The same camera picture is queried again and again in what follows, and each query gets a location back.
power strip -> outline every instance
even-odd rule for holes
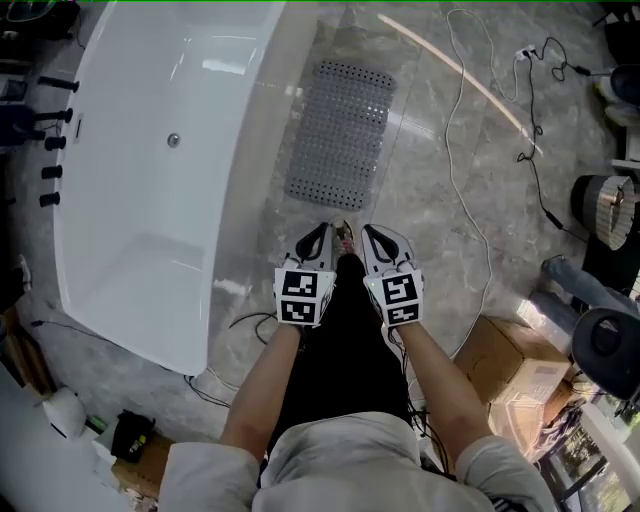
[[[524,60],[527,58],[526,53],[532,53],[536,47],[532,44],[525,46],[516,52],[516,60]]]

wall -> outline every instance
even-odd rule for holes
[[[125,512],[126,497],[94,475],[86,439],[67,441],[0,366],[0,493],[16,512]]]

bathtub drain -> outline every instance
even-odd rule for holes
[[[180,144],[180,135],[177,133],[169,135],[169,137],[167,137],[167,144],[170,148],[178,147],[178,144]]]

black pants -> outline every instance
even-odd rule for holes
[[[305,329],[269,453],[285,430],[309,421],[379,411],[411,424],[407,381],[380,333],[382,322],[362,283],[360,258],[342,256],[336,272],[322,324]]]

white cable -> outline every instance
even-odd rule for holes
[[[447,147],[447,155],[449,156],[449,179],[451,180],[453,189],[456,191],[456,195],[458,196],[458,199],[460,199],[460,204],[462,204],[464,213],[466,213],[467,217],[471,221],[471,224],[473,224],[473,227],[476,229],[478,234],[482,237],[482,240],[484,240],[484,245],[487,249],[487,266],[489,267],[489,279],[487,279],[487,284],[484,285],[484,289],[482,290],[482,299],[480,300],[480,308],[478,309],[478,314],[476,315],[475,320],[471,324],[471,327],[469,327],[469,330],[467,331],[467,335],[464,337],[464,341],[460,344],[460,346],[454,352],[453,355],[455,356],[458,350],[460,350],[460,348],[467,341],[467,338],[471,333],[471,329],[473,329],[473,326],[478,321],[478,318],[480,318],[482,310],[484,309],[484,303],[487,298],[487,291],[489,290],[489,285],[491,284],[491,279],[493,278],[493,269],[491,268],[491,249],[489,247],[489,240],[487,240],[487,237],[484,236],[484,233],[480,230],[475,219],[469,212],[469,209],[467,208],[467,205],[465,204],[464,199],[462,199],[462,194],[460,193],[460,190],[458,189],[458,186],[456,185],[456,182],[453,178],[453,159],[451,157],[451,147],[449,145],[449,127],[451,126],[451,120],[453,119],[453,116],[458,110],[458,106],[460,105],[460,100],[462,99],[462,91],[464,89],[464,81],[465,81],[465,73],[466,73],[464,61],[462,60],[462,57],[460,57],[460,53],[458,52],[458,49],[456,48],[456,45],[455,45],[455,41],[453,37],[453,29],[451,28],[451,21],[449,20],[449,17],[454,12],[466,12],[467,14],[471,14],[472,16],[475,16],[476,18],[478,18],[475,14],[473,14],[471,11],[467,11],[466,9],[453,9],[447,13],[447,25],[449,26],[449,37],[451,38],[451,46],[453,47],[453,51],[456,54],[456,57],[458,57],[458,60],[460,61],[460,65],[462,66],[462,75],[460,78],[460,93],[458,94],[458,99],[456,101],[456,104],[453,106],[453,110],[451,111],[451,115],[449,116],[449,120],[447,121],[447,127],[445,128],[445,131],[444,131],[444,143],[445,143],[445,146]],[[493,60],[493,42],[491,42],[491,55]]]
[[[493,76],[493,79],[496,82],[496,85],[498,86],[498,90],[500,91],[500,94],[502,95],[502,97],[505,100],[507,100],[509,103],[514,103],[518,99],[518,74],[516,73],[516,62],[517,62],[516,57],[515,56],[513,57],[513,81],[514,81],[514,87],[515,87],[515,94],[513,98],[509,98],[506,95],[506,93],[502,90],[502,86],[500,85],[500,81],[498,80],[498,76],[496,75],[496,71],[495,69],[493,69],[493,53],[494,53],[493,39],[491,39],[491,35],[489,35],[489,30],[487,30],[487,26],[484,24],[484,21],[482,21],[482,18],[480,18],[480,16],[478,16],[475,12],[469,11],[467,9],[452,9],[447,13],[447,25],[449,25],[449,35],[451,36],[451,45],[453,46],[453,51],[456,53],[458,60],[462,63],[463,70],[464,70],[464,63],[462,62],[460,55],[458,54],[455,46],[453,45],[453,29],[451,28],[451,22],[449,21],[449,16],[454,12],[467,13],[473,16],[475,19],[477,19],[480,22],[480,25],[482,25],[482,29],[484,30],[484,33],[487,36],[487,39],[489,40],[489,45],[491,46],[491,56],[489,58],[489,67],[491,68],[491,75]]]
[[[230,382],[227,382],[226,380],[221,379],[220,376],[214,371],[214,369],[211,368],[211,365],[207,366],[207,371],[211,375],[213,375],[216,379],[218,379],[220,384],[222,384],[227,389],[230,389],[231,391],[238,391],[240,389],[240,386],[236,386],[235,384],[231,384]]]

